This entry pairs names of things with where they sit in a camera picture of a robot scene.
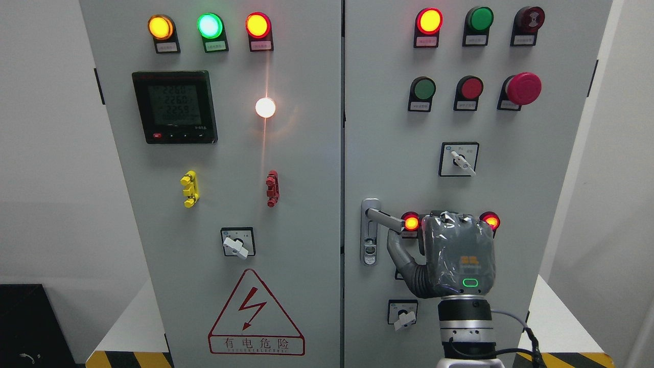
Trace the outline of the grey robot hand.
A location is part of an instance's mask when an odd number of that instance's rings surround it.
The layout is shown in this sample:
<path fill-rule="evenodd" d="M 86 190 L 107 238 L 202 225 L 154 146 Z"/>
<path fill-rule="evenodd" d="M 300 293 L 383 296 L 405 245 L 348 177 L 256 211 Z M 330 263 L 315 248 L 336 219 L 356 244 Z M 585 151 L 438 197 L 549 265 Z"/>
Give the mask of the grey robot hand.
<path fill-rule="evenodd" d="M 422 219 L 425 258 L 419 265 L 390 229 L 386 249 L 418 298 L 486 295 L 496 277 L 492 228 L 472 215 L 444 211 Z"/>

